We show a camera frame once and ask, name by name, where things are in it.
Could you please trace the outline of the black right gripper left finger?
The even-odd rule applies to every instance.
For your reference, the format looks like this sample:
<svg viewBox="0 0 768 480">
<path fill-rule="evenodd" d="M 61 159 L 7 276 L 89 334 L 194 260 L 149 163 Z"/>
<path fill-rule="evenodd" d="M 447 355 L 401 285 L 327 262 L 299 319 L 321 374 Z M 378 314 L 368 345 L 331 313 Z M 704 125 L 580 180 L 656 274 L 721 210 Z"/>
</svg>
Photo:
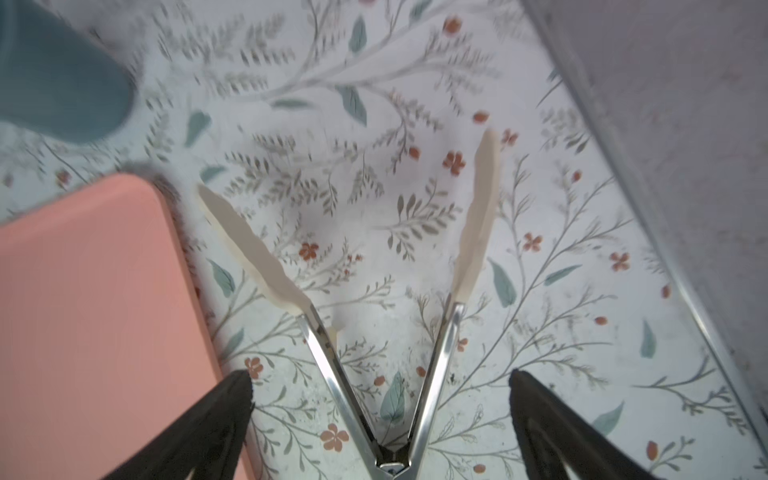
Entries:
<svg viewBox="0 0 768 480">
<path fill-rule="evenodd" d="M 106 477 L 232 479 L 251 411 L 250 376 L 234 371 Z"/>
</svg>

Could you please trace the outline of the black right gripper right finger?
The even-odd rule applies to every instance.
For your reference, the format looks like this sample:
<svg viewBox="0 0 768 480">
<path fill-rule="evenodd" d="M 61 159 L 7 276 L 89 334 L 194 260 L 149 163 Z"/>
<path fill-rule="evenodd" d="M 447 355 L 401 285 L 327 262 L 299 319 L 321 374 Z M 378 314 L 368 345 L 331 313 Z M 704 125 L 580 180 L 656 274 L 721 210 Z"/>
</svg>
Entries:
<svg viewBox="0 0 768 480">
<path fill-rule="evenodd" d="M 509 377 L 510 413 L 530 479 L 651 479 L 653 476 L 530 373 Z"/>
</svg>

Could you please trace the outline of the steel tongs with cream tips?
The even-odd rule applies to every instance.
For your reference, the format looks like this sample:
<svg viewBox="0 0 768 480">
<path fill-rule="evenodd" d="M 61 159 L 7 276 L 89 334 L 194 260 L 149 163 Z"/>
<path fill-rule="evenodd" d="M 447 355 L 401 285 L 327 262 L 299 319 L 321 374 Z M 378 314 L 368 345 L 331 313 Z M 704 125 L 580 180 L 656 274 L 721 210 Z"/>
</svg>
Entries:
<svg viewBox="0 0 768 480">
<path fill-rule="evenodd" d="M 309 297 L 286 275 L 282 264 L 232 205 L 207 186 L 197 187 L 201 209 L 225 245 L 277 308 L 296 317 L 311 354 L 335 401 L 351 440 L 373 479 L 416 479 L 421 470 L 451 356 L 466 305 L 482 270 L 495 221 L 500 187 L 499 134 L 485 131 L 474 159 L 473 198 L 463 227 L 451 291 L 435 338 L 405 445 L 380 445 L 358 404 L 335 350 L 336 332 L 327 330 Z"/>
</svg>

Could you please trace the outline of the pink plastic tray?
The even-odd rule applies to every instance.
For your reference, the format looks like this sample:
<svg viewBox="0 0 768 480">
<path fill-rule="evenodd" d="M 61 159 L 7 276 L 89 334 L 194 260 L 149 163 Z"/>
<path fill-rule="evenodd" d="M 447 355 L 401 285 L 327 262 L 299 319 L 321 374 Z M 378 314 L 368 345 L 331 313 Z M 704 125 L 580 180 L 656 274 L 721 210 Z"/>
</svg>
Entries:
<svg viewBox="0 0 768 480">
<path fill-rule="evenodd" d="M 2 227 L 3 478 L 102 478 L 221 377 L 152 184 L 115 174 Z"/>
</svg>

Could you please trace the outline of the teal ceramic cup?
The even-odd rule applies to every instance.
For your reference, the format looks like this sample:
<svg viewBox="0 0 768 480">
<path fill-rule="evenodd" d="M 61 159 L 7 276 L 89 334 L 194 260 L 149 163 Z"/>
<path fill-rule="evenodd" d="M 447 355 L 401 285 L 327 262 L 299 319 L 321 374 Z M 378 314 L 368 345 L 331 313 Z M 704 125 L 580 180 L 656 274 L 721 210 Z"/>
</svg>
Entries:
<svg viewBox="0 0 768 480">
<path fill-rule="evenodd" d="M 33 1 L 1 3 L 1 119 L 69 143 L 118 129 L 133 105 L 128 72 Z"/>
</svg>

